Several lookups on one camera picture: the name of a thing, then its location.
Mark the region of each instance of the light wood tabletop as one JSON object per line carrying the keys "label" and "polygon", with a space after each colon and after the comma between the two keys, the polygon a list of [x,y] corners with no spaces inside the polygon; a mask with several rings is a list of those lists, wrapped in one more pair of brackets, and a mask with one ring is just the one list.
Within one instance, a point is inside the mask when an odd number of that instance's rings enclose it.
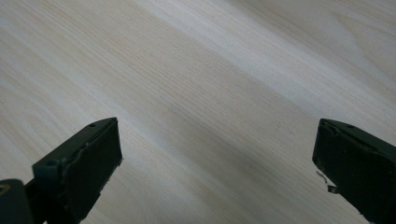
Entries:
{"label": "light wood tabletop", "polygon": [[396,145],[396,2],[0,0],[0,179],[110,117],[82,223],[367,223],[311,158],[320,118]]}

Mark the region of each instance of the wooden surface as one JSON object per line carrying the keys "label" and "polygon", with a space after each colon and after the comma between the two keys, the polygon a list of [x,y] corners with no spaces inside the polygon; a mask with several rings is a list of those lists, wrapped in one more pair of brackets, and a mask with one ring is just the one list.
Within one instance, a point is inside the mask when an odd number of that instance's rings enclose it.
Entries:
{"label": "wooden surface", "polygon": [[396,4],[0,0],[0,178],[108,117],[83,223],[367,223],[311,155],[320,118],[396,145]]}

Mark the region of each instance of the black plastic part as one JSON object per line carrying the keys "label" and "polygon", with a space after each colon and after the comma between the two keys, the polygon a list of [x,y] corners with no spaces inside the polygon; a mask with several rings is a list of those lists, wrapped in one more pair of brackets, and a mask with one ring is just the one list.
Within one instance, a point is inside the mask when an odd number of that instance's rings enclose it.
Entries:
{"label": "black plastic part", "polygon": [[367,220],[396,223],[396,147],[352,125],[321,119],[313,162]]}
{"label": "black plastic part", "polygon": [[118,121],[112,118],[86,126],[35,163],[34,188],[60,208],[48,223],[85,218],[121,160]]}
{"label": "black plastic part", "polygon": [[0,181],[0,223],[34,224],[23,183],[18,179]]}

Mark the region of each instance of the wood grain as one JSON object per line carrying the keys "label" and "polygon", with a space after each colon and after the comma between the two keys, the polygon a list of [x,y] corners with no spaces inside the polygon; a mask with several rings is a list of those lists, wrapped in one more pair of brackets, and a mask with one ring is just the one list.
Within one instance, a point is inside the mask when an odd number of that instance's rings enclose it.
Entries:
{"label": "wood grain", "polygon": [[0,178],[118,117],[83,223],[367,223],[311,161],[318,120],[396,145],[390,0],[0,0]]}

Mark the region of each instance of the wooden table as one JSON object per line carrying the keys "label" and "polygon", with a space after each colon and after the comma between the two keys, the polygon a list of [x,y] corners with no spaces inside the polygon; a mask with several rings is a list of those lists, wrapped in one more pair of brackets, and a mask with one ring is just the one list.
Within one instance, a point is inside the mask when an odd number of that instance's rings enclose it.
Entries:
{"label": "wooden table", "polygon": [[85,125],[124,161],[83,223],[367,223],[320,118],[396,145],[393,0],[0,0],[0,178]]}

